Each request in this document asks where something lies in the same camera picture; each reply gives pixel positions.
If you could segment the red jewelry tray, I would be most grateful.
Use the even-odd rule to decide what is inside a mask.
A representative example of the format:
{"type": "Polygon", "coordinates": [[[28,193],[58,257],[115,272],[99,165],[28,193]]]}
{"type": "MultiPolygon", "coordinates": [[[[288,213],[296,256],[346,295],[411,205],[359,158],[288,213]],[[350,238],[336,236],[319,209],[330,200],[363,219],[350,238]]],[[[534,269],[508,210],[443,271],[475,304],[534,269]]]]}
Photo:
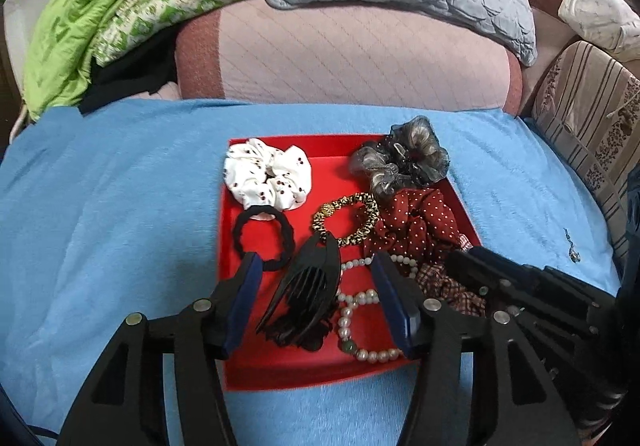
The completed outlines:
{"type": "MultiPolygon", "coordinates": [[[[321,135],[276,135],[258,136],[267,145],[285,151],[295,145],[307,155],[312,172],[312,191],[306,203],[299,209],[285,212],[294,229],[296,251],[310,236],[311,216],[322,205],[344,195],[362,192],[366,187],[363,177],[355,177],[348,171],[350,155],[364,142],[382,139],[382,134],[321,134],[321,135]]],[[[436,183],[436,188],[444,195],[458,223],[458,228],[472,245],[480,244],[475,227],[465,210],[464,203],[454,190],[450,177],[436,183]]],[[[354,231],[358,225],[361,205],[346,208],[329,221],[329,229],[336,236],[354,231]]],[[[238,269],[241,258],[233,246],[232,229],[242,211],[228,188],[222,187],[220,199],[220,225],[218,231],[218,279],[232,277],[238,269]]],[[[255,250],[266,260],[280,255],[280,225],[275,221],[249,221],[244,226],[242,244],[247,251],[255,250]]],[[[353,295],[373,288],[369,267],[358,266],[347,270],[342,286],[353,295]]],[[[318,352],[310,353],[290,346],[279,348],[264,335],[255,333],[260,316],[276,291],[284,270],[266,272],[257,293],[252,314],[243,341],[224,364],[224,386],[228,391],[266,391],[286,388],[308,388],[320,384],[335,383],[352,379],[371,377],[380,372],[390,371],[410,362],[399,357],[389,362],[358,362],[338,347],[335,331],[324,341],[318,352]]],[[[393,346],[390,330],[381,307],[376,304],[362,308],[362,314],[355,317],[355,338],[362,340],[364,348],[382,351],[393,346]]]]}

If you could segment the red white plaid scrunchie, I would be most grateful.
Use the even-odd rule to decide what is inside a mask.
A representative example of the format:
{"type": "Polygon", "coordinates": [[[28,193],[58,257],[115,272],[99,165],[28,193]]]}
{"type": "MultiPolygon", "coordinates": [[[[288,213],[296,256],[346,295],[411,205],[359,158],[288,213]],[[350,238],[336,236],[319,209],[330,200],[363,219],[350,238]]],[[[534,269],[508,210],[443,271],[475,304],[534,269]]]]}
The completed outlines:
{"type": "Polygon", "coordinates": [[[444,301],[448,307],[464,315],[485,316],[485,300],[449,277],[442,261],[423,263],[416,273],[416,282],[427,298],[444,301]]]}

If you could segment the small silver earring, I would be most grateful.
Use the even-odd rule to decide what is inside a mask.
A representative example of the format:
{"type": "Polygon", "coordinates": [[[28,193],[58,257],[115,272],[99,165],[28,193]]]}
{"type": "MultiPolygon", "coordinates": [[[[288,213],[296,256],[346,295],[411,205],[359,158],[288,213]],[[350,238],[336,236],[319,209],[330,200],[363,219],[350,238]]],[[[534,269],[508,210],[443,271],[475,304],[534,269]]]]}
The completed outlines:
{"type": "Polygon", "coordinates": [[[564,229],[564,234],[565,234],[565,238],[568,242],[568,257],[570,258],[570,261],[572,261],[573,263],[579,263],[580,262],[580,254],[577,251],[577,249],[575,248],[575,245],[573,243],[572,237],[570,237],[570,233],[568,232],[568,229],[564,229]]]}

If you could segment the black claw hair clip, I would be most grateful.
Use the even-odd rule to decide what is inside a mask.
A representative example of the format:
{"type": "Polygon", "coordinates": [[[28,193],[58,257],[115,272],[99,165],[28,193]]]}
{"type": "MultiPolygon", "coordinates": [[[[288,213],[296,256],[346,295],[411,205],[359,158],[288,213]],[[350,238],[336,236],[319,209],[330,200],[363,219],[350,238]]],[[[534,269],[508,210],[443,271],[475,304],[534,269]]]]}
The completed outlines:
{"type": "Polygon", "coordinates": [[[331,233],[312,235],[300,247],[256,326],[279,348],[296,346],[314,353],[333,326],[341,255],[331,233]]]}

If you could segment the red polka dot scrunchie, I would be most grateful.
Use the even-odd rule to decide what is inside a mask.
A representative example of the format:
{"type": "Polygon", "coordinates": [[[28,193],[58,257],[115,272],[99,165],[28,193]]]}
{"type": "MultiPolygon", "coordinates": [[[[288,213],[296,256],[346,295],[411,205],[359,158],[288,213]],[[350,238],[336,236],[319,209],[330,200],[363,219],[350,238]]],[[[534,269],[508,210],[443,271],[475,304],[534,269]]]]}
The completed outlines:
{"type": "Polygon", "coordinates": [[[461,248],[450,206],[437,188],[403,189],[378,204],[378,221],[364,241],[366,255],[386,251],[423,262],[442,262],[461,248]]]}

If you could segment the blue towel bed cover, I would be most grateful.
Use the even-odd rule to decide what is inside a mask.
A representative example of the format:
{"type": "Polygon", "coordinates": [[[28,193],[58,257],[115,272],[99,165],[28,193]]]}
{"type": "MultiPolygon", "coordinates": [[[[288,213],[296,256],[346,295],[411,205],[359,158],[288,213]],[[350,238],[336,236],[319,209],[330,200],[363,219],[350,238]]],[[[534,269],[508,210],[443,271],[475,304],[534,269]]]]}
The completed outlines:
{"type": "MultiPolygon", "coordinates": [[[[400,107],[219,101],[49,110],[1,164],[1,382],[23,419],[58,430],[129,313],[175,314],[213,290],[230,140],[384,133],[412,117],[400,107]]],[[[598,205],[530,121],[500,110],[430,120],[487,248],[618,289],[598,205]]]]}

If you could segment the white dotted scrunchie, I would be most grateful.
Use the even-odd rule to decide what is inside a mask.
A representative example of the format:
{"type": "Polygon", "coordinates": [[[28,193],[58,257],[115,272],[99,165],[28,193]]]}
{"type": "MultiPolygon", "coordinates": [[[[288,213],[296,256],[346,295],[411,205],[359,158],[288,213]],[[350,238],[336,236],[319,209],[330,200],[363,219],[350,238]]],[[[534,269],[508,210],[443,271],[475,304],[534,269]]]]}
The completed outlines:
{"type": "Polygon", "coordinates": [[[248,139],[228,148],[224,184],[244,209],[270,206],[291,211],[303,206],[312,190],[311,164],[295,145],[282,151],[248,139]]]}

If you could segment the grey organza scrunchie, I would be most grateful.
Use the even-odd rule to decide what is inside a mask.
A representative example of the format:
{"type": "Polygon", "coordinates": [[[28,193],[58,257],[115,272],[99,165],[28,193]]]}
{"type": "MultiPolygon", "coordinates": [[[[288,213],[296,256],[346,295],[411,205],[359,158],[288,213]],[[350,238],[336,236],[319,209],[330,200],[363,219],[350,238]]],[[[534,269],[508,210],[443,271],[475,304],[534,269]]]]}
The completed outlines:
{"type": "Polygon", "coordinates": [[[378,200],[403,189],[424,189],[447,177],[450,157],[440,145],[430,119],[416,116],[379,141],[364,142],[349,159],[349,171],[369,181],[378,200]]]}

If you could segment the striped floral cushion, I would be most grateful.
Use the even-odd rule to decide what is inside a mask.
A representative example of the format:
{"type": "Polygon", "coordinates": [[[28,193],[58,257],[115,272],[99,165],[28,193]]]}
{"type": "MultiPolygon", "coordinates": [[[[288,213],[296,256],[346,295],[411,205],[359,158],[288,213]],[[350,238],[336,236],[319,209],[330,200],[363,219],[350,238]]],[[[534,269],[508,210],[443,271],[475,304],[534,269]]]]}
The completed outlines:
{"type": "Polygon", "coordinates": [[[532,115],[596,199],[614,258],[624,264],[627,177],[639,163],[639,77],[593,44],[575,42],[544,77],[532,115]]]}

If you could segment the pink quilted bolster pillow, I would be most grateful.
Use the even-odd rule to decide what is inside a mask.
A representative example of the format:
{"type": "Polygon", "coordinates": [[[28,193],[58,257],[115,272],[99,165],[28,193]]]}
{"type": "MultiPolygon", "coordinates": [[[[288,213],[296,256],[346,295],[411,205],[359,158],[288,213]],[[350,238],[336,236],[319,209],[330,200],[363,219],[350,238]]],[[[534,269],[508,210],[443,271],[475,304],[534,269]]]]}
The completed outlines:
{"type": "Polygon", "coordinates": [[[520,63],[501,44],[419,13],[358,3],[225,6],[183,26],[175,59],[185,99],[515,114],[523,90],[520,63]]]}

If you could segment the white floral pillow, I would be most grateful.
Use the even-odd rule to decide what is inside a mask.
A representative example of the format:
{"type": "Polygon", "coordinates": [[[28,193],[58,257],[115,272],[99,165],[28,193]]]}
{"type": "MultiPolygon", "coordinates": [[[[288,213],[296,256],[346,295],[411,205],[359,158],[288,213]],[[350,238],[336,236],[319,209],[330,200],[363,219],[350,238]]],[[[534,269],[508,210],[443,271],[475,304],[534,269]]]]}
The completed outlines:
{"type": "Polygon", "coordinates": [[[620,62],[639,58],[639,15],[624,0],[562,0],[559,18],[620,62]]]}

